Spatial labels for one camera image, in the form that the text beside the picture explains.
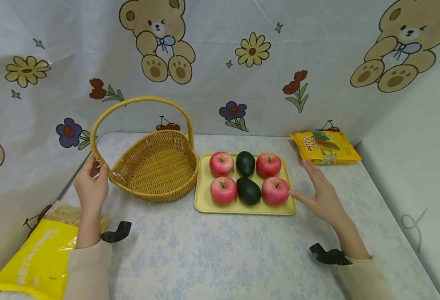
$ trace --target pasta bag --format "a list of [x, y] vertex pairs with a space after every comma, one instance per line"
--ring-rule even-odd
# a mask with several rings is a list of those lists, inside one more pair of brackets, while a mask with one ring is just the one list
[[[0, 290], [27, 293], [39, 300], [62, 300], [80, 213], [81, 209], [57, 201], [0, 271]], [[102, 232], [108, 222], [109, 216], [102, 216]]]

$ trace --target basket handle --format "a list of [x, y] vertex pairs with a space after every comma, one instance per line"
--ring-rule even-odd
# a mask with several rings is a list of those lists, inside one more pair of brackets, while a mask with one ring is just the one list
[[172, 107], [176, 108], [177, 110], [181, 111], [181, 113], [183, 114], [183, 116], [185, 116], [185, 119], [187, 120], [189, 144], [191, 145], [191, 148], [194, 149], [193, 124], [191, 123], [191, 120], [190, 120], [187, 112], [180, 105], [176, 104], [173, 101], [167, 100], [165, 98], [160, 98], [160, 97], [154, 97], [154, 96], [135, 97], [135, 98], [131, 98], [131, 99], [128, 99], [128, 100], [125, 100], [125, 101], [122, 101], [122, 102], [119, 102], [119, 103], [113, 105], [108, 110], [106, 110], [93, 125], [92, 131], [90, 133], [90, 148], [93, 153], [93, 156], [95, 157], [95, 159], [97, 159], [97, 161], [101, 165], [103, 165], [105, 163], [105, 160], [103, 159], [103, 157], [101, 157], [101, 155], [97, 149], [97, 143], [95, 141], [95, 136], [97, 135], [97, 129], [100, 126], [100, 123], [102, 123], [102, 121], [105, 120], [105, 118], [109, 114], [111, 114], [114, 110], [117, 110], [118, 108], [124, 107], [128, 104], [132, 104], [134, 102], [143, 102], [143, 101], [156, 101], [156, 102], [166, 103], [166, 104], [171, 105]]

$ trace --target hand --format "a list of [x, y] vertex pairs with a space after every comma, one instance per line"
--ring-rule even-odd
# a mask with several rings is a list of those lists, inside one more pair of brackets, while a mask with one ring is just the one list
[[308, 198], [297, 190], [290, 190], [290, 196], [302, 202], [312, 213], [334, 228], [350, 221], [334, 187], [323, 173], [310, 160], [303, 160], [303, 165], [315, 186], [316, 194], [313, 198]]
[[82, 212], [100, 213], [108, 195], [108, 165], [90, 156], [73, 180]]

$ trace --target black clamp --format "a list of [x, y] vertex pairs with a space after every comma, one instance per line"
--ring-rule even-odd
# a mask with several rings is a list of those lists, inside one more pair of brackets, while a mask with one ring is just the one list
[[128, 237], [131, 227], [132, 224], [130, 222], [121, 221], [120, 224], [118, 224], [118, 228], [116, 231], [105, 231], [101, 235], [101, 239], [110, 244], [116, 243], [117, 241], [121, 241], [124, 238]]
[[343, 251], [338, 249], [332, 249], [326, 252], [323, 247], [316, 243], [310, 248], [311, 253], [315, 256], [316, 260], [327, 265], [352, 265], [346, 257]]

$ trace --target bear paw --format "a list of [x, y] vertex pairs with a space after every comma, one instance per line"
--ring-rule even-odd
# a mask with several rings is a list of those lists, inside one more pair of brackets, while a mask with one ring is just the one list
[[371, 85], [380, 78], [385, 69], [381, 60], [369, 60], [355, 70], [351, 76], [350, 83], [356, 88]]
[[381, 76], [378, 88], [382, 92], [396, 92], [409, 85], [418, 75], [418, 69], [410, 65], [399, 65], [387, 70]]
[[165, 81], [168, 77], [167, 64], [155, 55], [145, 55], [142, 59], [142, 70], [145, 76], [154, 82]]
[[176, 83], [184, 85], [191, 80], [191, 63], [183, 56], [173, 56], [168, 62], [168, 70]]

